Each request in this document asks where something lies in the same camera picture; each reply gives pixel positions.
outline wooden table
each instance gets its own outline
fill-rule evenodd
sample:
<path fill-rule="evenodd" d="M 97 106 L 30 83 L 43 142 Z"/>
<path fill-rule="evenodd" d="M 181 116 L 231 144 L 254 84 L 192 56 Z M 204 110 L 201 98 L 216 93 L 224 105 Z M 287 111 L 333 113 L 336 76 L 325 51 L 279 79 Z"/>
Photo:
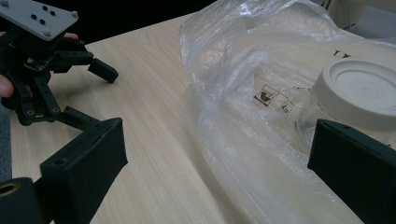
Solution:
<path fill-rule="evenodd" d="M 61 109 L 70 105 L 100 120 L 123 120 L 129 163 L 92 223 L 245 222 L 186 133 L 184 101 L 190 81 L 180 59 L 178 31 L 189 16 L 87 45 L 119 72 L 113 84 L 85 65 L 54 74 L 49 82 Z M 39 164 L 80 133 L 60 122 L 22 126 L 11 112 L 13 178 L 36 181 Z"/>

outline white plastic lid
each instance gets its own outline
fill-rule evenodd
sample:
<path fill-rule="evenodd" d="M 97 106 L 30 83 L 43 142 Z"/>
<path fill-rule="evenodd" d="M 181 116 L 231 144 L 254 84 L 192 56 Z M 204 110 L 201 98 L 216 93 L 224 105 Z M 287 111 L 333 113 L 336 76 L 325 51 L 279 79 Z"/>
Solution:
<path fill-rule="evenodd" d="M 328 63 L 312 88 L 331 116 L 358 129 L 396 131 L 396 68 L 357 58 Z"/>

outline plastic bag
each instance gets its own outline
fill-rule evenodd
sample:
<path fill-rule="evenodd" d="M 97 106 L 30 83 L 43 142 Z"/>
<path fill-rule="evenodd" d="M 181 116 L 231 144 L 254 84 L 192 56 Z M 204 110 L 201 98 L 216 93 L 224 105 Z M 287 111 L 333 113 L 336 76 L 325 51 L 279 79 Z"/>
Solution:
<path fill-rule="evenodd" d="M 296 0 L 219 0 L 182 24 L 179 41 L 190 137 L 237 209 L 252 223 L 361 223 L 306 168 L 295 121 L 326 63 L 395 65 L 396 47 Z"/>

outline finger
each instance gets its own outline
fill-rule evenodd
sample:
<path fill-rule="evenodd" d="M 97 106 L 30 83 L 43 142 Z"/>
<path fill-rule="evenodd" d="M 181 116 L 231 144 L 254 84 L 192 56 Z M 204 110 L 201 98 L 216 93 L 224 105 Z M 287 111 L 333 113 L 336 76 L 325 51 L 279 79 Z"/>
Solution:
<path fill-rule="evenodd" d="M 78 35 L 72 34 L 72 33 L 66 33 L 66 34 L 64 34 L 64 37 L 70 37 L 70 38 L 73 38 L 73 39 L 78 39 Z"/>
<path fill-rule="evenodd" d="M 14 86 L 8 78 L 0 75 L 0 96 L 10 97 L 14 93 Z"/>

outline dark background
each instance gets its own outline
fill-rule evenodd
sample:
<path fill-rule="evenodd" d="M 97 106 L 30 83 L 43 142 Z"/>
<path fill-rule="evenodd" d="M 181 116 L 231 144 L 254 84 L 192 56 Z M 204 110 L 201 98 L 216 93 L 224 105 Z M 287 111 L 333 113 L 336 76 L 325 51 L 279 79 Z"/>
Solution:
<path fill-rule="evenodd" d="M 66 31 L 75 33 L 86 44 L 161 21 L 171 20 L 209 6 L 215 0 L 172 1 L 90 1 L 36 0 L 53 7 L 78 13 L 78 21 Z M 0 31 L 12 23 L 0 18 Z"/>

